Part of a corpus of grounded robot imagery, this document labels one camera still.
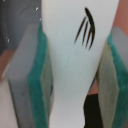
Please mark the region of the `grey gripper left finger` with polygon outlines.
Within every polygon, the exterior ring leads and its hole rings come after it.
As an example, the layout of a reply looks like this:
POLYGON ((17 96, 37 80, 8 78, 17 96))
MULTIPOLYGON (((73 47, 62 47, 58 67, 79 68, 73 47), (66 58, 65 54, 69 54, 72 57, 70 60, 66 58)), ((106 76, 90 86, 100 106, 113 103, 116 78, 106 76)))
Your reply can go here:
POLYGON ((19 128, 48 128, 52 73, 42 25, 25 30, 7 78, 19 128))

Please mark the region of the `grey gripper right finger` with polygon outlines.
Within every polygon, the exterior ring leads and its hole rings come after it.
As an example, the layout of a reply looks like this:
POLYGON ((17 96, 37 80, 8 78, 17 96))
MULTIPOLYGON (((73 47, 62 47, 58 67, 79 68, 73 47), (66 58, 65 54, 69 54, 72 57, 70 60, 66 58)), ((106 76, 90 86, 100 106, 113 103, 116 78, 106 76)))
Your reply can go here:
POLYGON ((103 128, 128 126, 128 36, 113 27, 97 72, 103 128))

